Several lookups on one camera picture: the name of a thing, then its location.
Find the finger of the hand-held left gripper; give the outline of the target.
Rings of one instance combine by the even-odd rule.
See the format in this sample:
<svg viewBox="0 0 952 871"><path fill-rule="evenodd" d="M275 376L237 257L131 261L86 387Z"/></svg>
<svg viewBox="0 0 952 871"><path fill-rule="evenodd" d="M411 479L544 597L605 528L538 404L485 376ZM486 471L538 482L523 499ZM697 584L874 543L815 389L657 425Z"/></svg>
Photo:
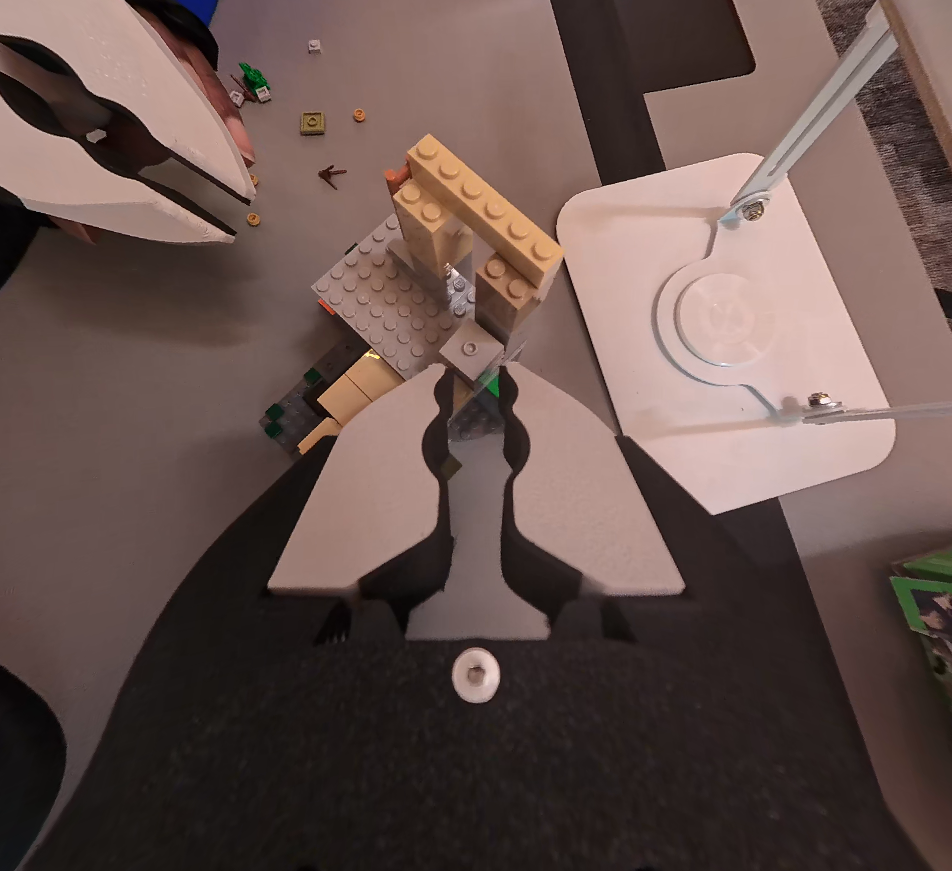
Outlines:
<svg viewBox="0 0 952 871"><path fill-rule="evenodd" d="M232 233L103 168L79 142L33 127L1 104L1 183L26 208L155 242L230 244Z"/></svg>
<svg viewBox="0 0 952 871"><path fill-rule="evenodd" d="M1 32L70 68L88 92L249 203L255 189L230 132L163 38L125 0L1 0Z"/></svg>

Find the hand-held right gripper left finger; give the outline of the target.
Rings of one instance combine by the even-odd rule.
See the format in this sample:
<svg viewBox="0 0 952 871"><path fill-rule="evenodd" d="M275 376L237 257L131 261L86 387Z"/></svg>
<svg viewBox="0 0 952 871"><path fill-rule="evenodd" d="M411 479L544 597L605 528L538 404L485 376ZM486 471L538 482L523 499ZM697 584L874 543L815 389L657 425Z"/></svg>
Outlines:
<svg viewBox="0 0 952 871"><path fill-rule="evenodd" d="M453 377L432 365L337 437L269 581L275 595L384 602L402 632L451 566L446 478Z"/></svg>

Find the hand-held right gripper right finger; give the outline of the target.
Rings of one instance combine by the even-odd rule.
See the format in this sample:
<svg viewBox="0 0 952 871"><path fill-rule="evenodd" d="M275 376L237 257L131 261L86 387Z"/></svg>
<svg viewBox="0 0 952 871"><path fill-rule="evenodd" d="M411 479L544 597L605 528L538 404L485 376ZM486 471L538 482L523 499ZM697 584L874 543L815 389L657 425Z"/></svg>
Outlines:
<svg viewBox="0 0 952 871"><path fill-rule="evenodd" d="M506 482L501 566L550 637L635 637L681 619L684 580L612 432L523 366L500 374Z"/></svg>

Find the grey square stud plate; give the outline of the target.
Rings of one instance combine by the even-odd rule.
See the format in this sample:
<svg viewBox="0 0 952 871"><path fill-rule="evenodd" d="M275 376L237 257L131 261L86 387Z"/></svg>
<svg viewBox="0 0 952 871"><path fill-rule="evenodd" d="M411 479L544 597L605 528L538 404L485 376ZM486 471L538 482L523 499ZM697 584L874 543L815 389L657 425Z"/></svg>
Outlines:
<svg viewBox="0 0 952 871"><path fill-rule="evenodd" d="M467 318L439 350L439 358L470 386L496 365L505 354L505 347L474 320Z"/></svg>

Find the toy brick building model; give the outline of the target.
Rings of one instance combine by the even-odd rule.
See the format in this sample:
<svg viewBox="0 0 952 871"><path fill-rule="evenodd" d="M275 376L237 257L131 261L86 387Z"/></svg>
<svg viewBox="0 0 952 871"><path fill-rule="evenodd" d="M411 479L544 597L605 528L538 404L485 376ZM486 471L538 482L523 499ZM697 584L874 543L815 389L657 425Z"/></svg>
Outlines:
<svg viewBox="0 0 952 871"><path fill-rule="evenodd" d="M387 187L391 215L313 285L341 338L260 421L292 456L432 365L453 377L452 437L493 431L499 369L519 360L564 262L553 237L431 134ZM438 355L467 318L505 347L476 386Z"/></svg>

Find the grey desk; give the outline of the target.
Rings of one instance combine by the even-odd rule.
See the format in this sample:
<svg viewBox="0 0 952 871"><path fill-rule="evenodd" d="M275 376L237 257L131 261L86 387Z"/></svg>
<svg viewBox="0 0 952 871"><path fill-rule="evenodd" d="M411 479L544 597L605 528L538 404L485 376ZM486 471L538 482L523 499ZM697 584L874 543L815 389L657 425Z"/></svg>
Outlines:
<svg viewBox="0 0 952 871"><path fill-rule="evenodd" d="M546 228L599 183L549 0L220 0L212 31L275 92L243 112L261 225L197 178L233 245L43 230L2 289L2 664L65 734L48 827L175 588L287 469L257 420L330 337L310 285L386 217L384 168L432 132ZM782 507L881 786L950 869L947 720L883 577L948 543L950 503L807 492Z"/></svg>

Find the green toy set box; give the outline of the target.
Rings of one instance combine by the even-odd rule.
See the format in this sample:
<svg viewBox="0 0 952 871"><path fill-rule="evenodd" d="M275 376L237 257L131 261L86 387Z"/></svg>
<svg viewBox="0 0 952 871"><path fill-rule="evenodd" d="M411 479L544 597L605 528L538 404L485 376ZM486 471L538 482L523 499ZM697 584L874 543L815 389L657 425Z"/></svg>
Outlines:
<svg viewBox="0 0 952 871"><path fill-rule="evenodd" d="M891 568L890 583L908 627L920 637L934 683L951 707L951 547Z"/></svg>

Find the black round pad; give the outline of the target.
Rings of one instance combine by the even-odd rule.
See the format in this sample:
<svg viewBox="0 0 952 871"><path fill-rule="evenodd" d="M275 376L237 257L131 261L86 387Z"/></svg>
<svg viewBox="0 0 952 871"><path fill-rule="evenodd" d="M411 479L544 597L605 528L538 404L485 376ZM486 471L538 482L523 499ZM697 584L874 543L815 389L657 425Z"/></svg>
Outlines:
<svg viewBox="0 0 952 871"><path fill-rule="evenodd" d="M63 781L64 733L48 704L1 669L1 868L15 869L49 816Z"/></svg>

